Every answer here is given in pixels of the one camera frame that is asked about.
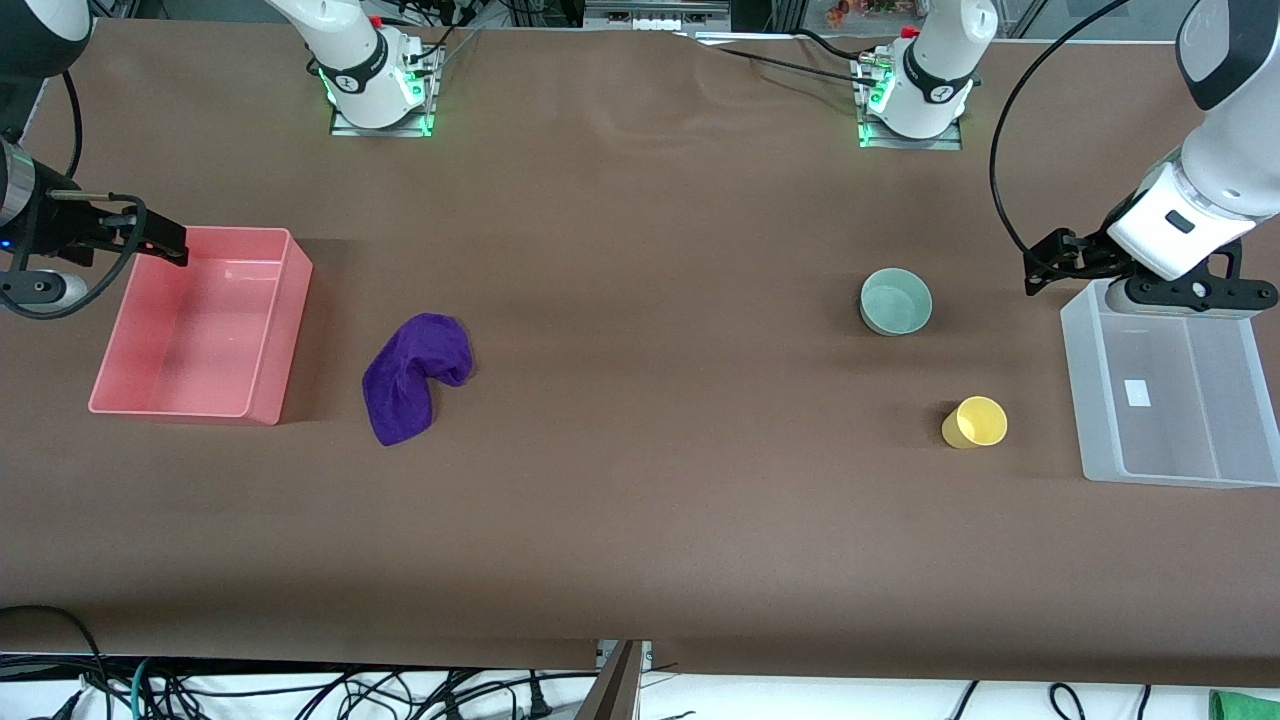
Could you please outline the pale green bowl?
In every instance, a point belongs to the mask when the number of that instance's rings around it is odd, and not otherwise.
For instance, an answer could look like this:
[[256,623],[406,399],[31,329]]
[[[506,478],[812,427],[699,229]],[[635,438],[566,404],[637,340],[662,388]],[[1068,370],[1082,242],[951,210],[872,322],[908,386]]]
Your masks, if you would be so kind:
[[934,304],[929,287],[919,275],[890,266],[864,279],[858,306],[868,328],[893,337],[922,329],[932,318]]

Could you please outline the yellow plastic cup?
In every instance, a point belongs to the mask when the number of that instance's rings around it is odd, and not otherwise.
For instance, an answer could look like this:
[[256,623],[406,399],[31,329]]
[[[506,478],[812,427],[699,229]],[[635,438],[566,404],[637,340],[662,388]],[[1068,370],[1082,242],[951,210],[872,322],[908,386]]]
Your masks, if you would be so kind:
[[952,448],[980,448],[998,445],[1009,432],[1004,407],[992,398],[972,396],[963,400],[943,420],[941,433]]

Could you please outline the purple cloth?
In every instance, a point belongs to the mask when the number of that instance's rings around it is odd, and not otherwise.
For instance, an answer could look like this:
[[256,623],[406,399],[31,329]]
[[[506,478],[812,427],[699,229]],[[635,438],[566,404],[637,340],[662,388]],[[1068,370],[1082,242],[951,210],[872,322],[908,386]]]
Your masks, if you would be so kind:
[[457,319],[421,313],[402,323],[362,377],[378,442],[390,447],[422,434],[434,420],[431,383],[462,387],[472,372],[470,338]]

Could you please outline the pink plastic bin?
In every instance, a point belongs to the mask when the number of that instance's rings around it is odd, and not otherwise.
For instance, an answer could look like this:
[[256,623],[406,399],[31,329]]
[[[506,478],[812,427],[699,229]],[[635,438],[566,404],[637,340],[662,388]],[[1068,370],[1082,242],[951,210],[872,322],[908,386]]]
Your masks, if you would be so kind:
[[192,225],[188,263],[137,258],[88,401],[148,421],[282,419],[314,272],[283,228]]

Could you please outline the translucent white plastic bin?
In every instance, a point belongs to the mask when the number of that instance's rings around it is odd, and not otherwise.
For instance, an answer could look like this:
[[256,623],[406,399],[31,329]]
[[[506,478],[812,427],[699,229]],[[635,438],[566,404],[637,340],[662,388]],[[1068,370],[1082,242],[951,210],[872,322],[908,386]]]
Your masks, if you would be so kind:
[[[1280,425],[1248,319],[1114,313],[1105,281],[1060,313],[1082,470],[1096,482],[1280,489]],[[1146,379],[1152,407],[1123,382]]]

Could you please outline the orange colourful object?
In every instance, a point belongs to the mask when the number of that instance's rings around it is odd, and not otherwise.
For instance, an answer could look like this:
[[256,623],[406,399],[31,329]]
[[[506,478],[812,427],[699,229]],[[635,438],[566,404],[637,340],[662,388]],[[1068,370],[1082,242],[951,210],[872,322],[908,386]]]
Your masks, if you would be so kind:
[[852,22],[887,18],[902,12],[913,13],[914,0],[824,0],[823,10],[826,24],[832,28],[842,28]]

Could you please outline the brown table cover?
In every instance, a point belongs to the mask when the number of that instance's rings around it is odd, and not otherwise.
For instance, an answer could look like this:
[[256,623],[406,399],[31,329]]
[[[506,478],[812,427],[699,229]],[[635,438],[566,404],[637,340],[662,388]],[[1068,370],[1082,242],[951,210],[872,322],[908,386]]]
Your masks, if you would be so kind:
[[[987,149],[863,149],[846,90],[676,35],[483,31],[436,133],[337,138],[289,26],[99,24],[78,182],[314,263],[276,427],[88,409],[122,291],[0,311],[0,605],[109,653],[1280,685],[1280,489],[1082,475],[1059,310]],[[919,275],[918,332],[863,322]],[[421,313],[462,387],[384,447],[362,377]],[[945,418],[998,402],[1002,442]]]

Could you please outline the green fabric object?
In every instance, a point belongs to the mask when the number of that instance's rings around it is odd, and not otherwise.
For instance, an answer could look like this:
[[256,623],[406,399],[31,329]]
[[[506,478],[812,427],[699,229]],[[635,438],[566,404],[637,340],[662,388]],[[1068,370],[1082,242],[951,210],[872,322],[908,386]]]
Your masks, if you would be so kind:
[[1210,692],[1208,720],[1280,720],[1280,700],[1215,689]]

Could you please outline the grey metal bar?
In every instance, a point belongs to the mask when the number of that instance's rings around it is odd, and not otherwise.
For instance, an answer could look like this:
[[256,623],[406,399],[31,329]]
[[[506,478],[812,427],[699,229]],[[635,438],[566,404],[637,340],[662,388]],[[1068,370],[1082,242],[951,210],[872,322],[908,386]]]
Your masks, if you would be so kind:
[[640,680],[652,669],[650,641],[600,641],[604,665],[573,720],[637,720]]

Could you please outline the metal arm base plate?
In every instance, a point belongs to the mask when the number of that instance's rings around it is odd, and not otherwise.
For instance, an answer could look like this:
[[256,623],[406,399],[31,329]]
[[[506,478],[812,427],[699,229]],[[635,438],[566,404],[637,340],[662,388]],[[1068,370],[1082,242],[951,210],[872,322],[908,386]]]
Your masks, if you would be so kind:
[[407,64],[378,76],[355,101],[340,101],[325,85],[332,118],[329,132],[349,137],[426,138],[434,135],[445,51],[435,49],[404,58]]
[[957,100],[929,104],[919,88],[901,81],[892,61],[868,53],[849,63],[855,78],[858,140],[864,149],[959,150],[966,86]]

